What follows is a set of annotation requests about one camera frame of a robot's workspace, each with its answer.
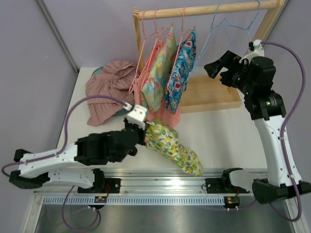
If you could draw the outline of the blue floral skirt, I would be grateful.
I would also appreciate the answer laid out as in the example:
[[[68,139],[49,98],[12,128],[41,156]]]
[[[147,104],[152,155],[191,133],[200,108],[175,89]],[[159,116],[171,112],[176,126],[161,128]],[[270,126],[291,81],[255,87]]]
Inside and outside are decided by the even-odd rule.
[[[187,89],[188,77],[193,70],[196,59],[196,30],[193,29],[188,37],[177,47],[176,62],[171,71],[171,77],[165,94],[166,109],[176,114],[181,97]]]

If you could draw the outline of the yellow lemon print skirt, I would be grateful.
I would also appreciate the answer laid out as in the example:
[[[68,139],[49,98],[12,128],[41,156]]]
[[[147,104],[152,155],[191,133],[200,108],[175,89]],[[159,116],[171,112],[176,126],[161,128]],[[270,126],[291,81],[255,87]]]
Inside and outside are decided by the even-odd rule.
[[[178,132],[159,118],[148,122],[145,144],[146,148],[171,160],[185,173],[193,176],[203,175],[203,166],[196,153],[182,145]]]

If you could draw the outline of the pastel floral skirt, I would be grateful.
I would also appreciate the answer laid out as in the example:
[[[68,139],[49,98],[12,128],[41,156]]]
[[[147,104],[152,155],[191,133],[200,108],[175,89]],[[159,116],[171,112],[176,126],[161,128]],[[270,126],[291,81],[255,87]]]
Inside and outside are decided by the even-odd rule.
[[[176,38],[174,28],[171,27],[141,90],[144,98],[142,105],[151,112],[161,106],[176,52]]]

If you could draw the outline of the coral pink skirt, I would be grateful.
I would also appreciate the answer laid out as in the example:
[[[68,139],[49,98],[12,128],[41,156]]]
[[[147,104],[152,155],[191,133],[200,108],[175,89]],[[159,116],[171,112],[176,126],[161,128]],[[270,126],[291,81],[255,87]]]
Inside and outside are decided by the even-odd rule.
[[[141,93],[141,87],[143,86],[143,84],[147,82],[149,71],[151,70],[153,63],[156,59],[156,56],[158,55],[162,47],[163,47],[162,41],[157,40],[151,49],[151,54],[146,60],[146,65],[143,68],[143,70],[140,72],[140,74],[138,74],[138,69],[135,72],[135,77],[129,88],[129,93],[132,93],[132,92],[134,93],[135,104],[138,104],[141,106],[144,104],[145,98],[143,94]],[[173,115],[169,110],[165,109],[165,106],[163,104],[155,112],[152,112],[151,110],[149,110],[147,119],[152,120],[154,118],[159,118],[172,127],[175,127],[180,121],[180,115]]]

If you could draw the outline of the light blue wire hanger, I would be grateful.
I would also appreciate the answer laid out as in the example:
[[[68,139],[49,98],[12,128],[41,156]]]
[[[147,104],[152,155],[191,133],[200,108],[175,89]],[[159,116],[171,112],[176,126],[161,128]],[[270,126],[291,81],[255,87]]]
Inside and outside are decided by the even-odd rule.
[[[194,63],[194,67],[197,67],[201,63],[202,58],[204,57],[205,53],[207,52],[207,50],[211,46],[211,43],[214,41],[214,39],[217,35],[217,32],[220,30],[220,28],[224,29],[226,36],[230,42],[230,45],[232,46],[234,51],[237,51],[235,46],[233,45],[233,40],[232,40],[232,37],[231,37],[229,29],[228,29],[229,28],[229,20],[225,17],[219,24],[214,26],[215,18],[216,18],[218,11],[219,11],[220,6],[221,6],[221,4],[219,3],[216,7],[216,10],[215,10],[214,15],[213,15],[212,23],[210,25],[209,33],[208,33],[207,38],[204,42],[203,48],[201,49],[199,56],[198,56],[196,62]]]
[[[259,15],[259,13],[261,12],[261,0],[256,0],[256,2],[259,4],[259,9],[258,9],[257,13],[255,14],[254,18],[251,20],[251,22],[249,23],[249,25],[246,28],[230,24],[230,22],[228,21],[227,18],[224,18],[223,21],[222,21],[222,24],[223,24],[225,33],[227,35],[227,38],[228,38],[228,40],[230,42],[230,45],[232,46],[232,48],[233,48],[233,50],[234,50],[234,52],[236,54],[238,53],[238,51],[237,51],[237,49],[234,46],[234,43],[233,43],[233,40],[231,38],[231,34],[230,34],[228,28],[236,28],[238,30],[246,31],[247,32],[247,36],[248,36],[248,41],[250,42],[251,41],[251,38],[250,38],[250,28],[252,27],[253,23],[255,22],[255,20],[257,19],[258,15]]]

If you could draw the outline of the pink wire hanger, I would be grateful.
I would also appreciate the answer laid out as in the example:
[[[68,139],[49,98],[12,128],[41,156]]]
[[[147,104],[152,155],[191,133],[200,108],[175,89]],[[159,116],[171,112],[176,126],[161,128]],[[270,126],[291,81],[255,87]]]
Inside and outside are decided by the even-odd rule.
[[[178,58],[178,54],[179,54],[179,51],[180,51],[180,48],[181,48],[181,43],[183,41],[183,37],[184,35],[186,35],[187,33],[190,33],[193,29],[195,29],[195,26],[192,26],[190,29],[188,29],[187,31],[184,30],[184,18],[185,18],[185,12],[186,12],[186,9],[187,7],[185,6],[183,8],[183,13],[182,13],[182,23],[181,23],[181,35],[180,35],[180,40],[179,40],[179,44],[177,46],[177,52],[175,54],[175,59],[174,59],[174,63],[173,63],[173,66],[172,66],[172,69],[171,69],[171,73],[170,73],[170,77],[168,79],[168,82],[167,82],[167,90],[169,89],[169,84],[170,84],[170,81],[171,81],[171,78],[173,76],[173,71],[174,71],[174,68],[175,68],[175,65],[176,65],[176,61],[177,61],[177,58]]]
[[[143,55],[140,55],[140,51],[141,51],[141,47],[143,45],[143,43],[141,42],[141,34],[140,34],[140,21],[142,20],[139,19],[139,12],[138,12],[138,8],[133,8],[133,19],[134,19],[134,26],[135,26],[135,33],[136,33],[136,41],[137,41],[137,49],[138,49],[138,64],[137,64],[137,68],[135,71],[135,76],[132,80],[132,83],[129,87],[128,93],[133,93],[134,91],[134,87],[137,84],[137,79],[139,77],[138,75],[138,71],[140,70],[140,72],[142,71],[143,67],[144,67],[144,60],[143,60]]]
[[[156,53],[157,53],[157,50],[158,50],[158,42],[159,42],[159,39],[161,38],[161,36],[169,29],[164,29],[163,27],[158,29],[157,28],[157,24],[156,24],[156,13],[157,13],[157,10],[156,9],[154,11],[154,32],[152,32],[150,35],[146,35],[145,33],[145,28],[144,28],[144,18],[145,18],[145,12],[146,10],[143,11],[143,14],[142,14],[142,20],[141,20],[141,24],[142,24],[142,32],[143,32],[143,36],[144,36],[144,41],[143,41],[143,45],[141,47],[141,51],[140,51],[140,55],[142,56],[142,53],[143,53],[143,50],[144,50],[144,46],[145,46],[145,42],[149,39],[149,38],[152,38],[154,37],[155,41],[154,41],[154,45],[151,47],[151,53],[149,55],[149,57],[147,58],[147,60],[145,61],[144,63],[144,67],[141,71],[141,78],[142,77],[144,78],[144,80],[146,79],[147,77],[147,74],[150,72],[150,69],[151,69],[151,66],[155,60],[155,56],[156,56]]]

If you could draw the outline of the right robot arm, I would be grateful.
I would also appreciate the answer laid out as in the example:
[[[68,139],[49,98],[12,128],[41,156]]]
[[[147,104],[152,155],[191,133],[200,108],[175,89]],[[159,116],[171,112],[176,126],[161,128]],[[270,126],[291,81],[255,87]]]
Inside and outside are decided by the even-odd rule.
[[[289,143],[282,129],[286,109],[280,94],[272,90],[276,67],[272,59],[262,55],[244,58],[227,51],[220,59],[204,65],[208,76],[220,75],[223,85],[240,90],[244,105],[262,142],[268,177],[255,178],[241,168],[226,170],[221,188],[232,192],[237,187],[251,191],[260,204],[310,193],[311,184],[302,180],[294,164]]]

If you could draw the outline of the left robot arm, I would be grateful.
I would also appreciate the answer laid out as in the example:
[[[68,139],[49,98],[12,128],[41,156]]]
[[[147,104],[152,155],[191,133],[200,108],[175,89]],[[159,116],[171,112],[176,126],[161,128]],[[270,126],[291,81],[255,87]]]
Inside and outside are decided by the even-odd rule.
[[[16,150],[18,169],[9,182],[20,189],[38,189],[46,184],[76,186],[79,193],[100,193],[105,189],[104,172],[99,166],[120,163],[135,156],[136,145],[144,145],[145,121],[126,117],[121,131],[92,133],[77,139],[63,150],[30,153]]]

